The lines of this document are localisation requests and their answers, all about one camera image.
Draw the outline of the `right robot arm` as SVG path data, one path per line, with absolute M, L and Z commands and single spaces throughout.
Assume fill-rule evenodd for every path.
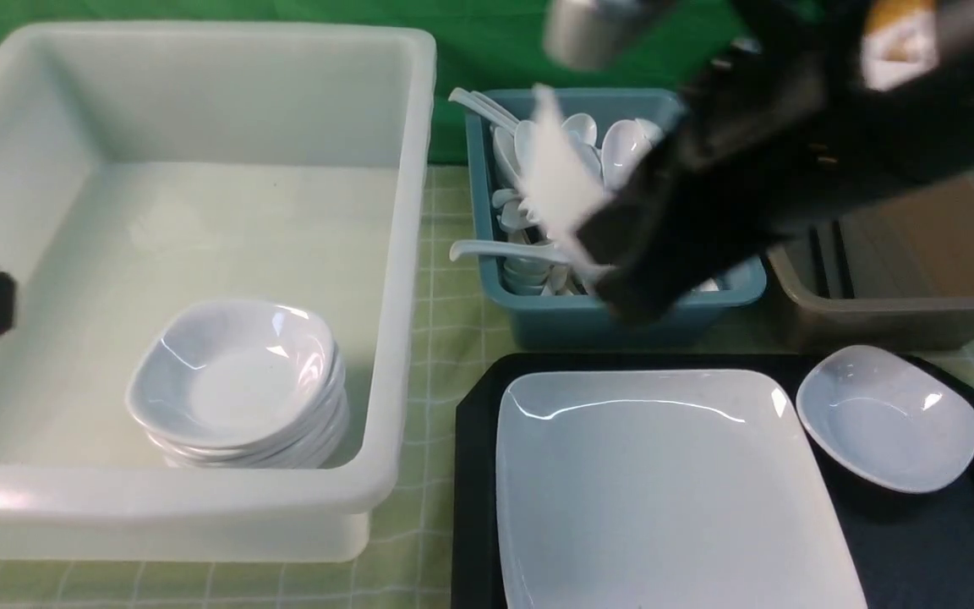
M 679 88 L 685 112 L 575 238 L 622 322 L 809 228 L 974 169 L 974 1 L 734 1 L 745 35 Z

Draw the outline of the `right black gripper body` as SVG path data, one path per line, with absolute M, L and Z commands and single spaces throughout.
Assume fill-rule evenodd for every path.
M 618 321 L 660 320 L 698 284 L 863 202 L 842 59 L 725 51 L 681 88 L 687 114 L 579 225 Z

